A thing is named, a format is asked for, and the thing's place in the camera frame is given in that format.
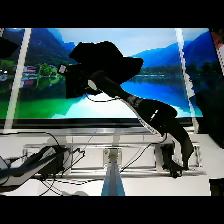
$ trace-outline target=landscape wallpaper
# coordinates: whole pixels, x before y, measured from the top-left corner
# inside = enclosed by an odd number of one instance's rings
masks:
[[[3,37],[21,46],[25,29],[7,28]],[[212,37],[207,28],[183,28],[186,72],[195,93],[222,77]],[[133,95],[165,102],[178,117],[191,117],[174,28],[32,28],[15,118],[135,118],[122,102],[92,102],[86,96],[65,98],[65,79],[59,64],[76,64],[68,57],[79,42],[111,41],[123,56],[144,59],[139,74],[123,83]],[[0,118],[7,114],[20,48],[0,60]],[[94,100],[110,99],[102,93]],[[195,115],[201,111],[193,105]]]

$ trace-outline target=sky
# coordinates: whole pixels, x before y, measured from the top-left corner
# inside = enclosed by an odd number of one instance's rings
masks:
[[[139,52],[165,48],[175,42],[175,28],[58,28],[64,42],[111,41],[123,56]],[[184,40],[194,40],[208,28],[183,28]]]

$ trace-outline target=large display screen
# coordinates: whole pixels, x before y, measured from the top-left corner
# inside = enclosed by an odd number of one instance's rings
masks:
[[[184,58],[194,92],[209,88],[222,77],[208,28],[184,28]],[[21,45],[22,28],[7,28],[3,37]],[[65,79],[59,64],[75,64],[69,53],[79,42],[113,42],[123,56],[144,60],[139,74],[121,86],[133,95],[174,107],[179,118],[201,117],[189,99],[174,28],[32,28],[20,83],[15,118],[136,118],[121,101],[96,103],[86,96],[65,98]],[[6,117],[19,50],[0,62],[0,118]],[[110,99],[102,93],[89,96]]]

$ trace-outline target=lake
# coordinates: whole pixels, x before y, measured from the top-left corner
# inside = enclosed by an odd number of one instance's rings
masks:
[[[6,117],[12,80],[0,81],[0,118]],[[135,77],[122,88],[136,96],[156,99],[173,106],[178,117],[190,117],[190,107],[182,78]],[[135,118],[135,114],[121,101],[96,103],[85,96],[65,99],[63,78],[23,79],[15,118]],[[94,100],[110,99],[102,93],[90,96]],[[202,116],[194,105],[196,116]]]

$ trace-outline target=screen bezel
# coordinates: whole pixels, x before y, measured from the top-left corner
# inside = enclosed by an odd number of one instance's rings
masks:
[[[192,117],[177,118],[183,127],[193,126]],[[6,119],[0,119],[0,127],[4,128]],[[63,118],[63,119],[14,119],[13,129],[62,129],[62,128],[128,128],[142,127],[137,118]]]

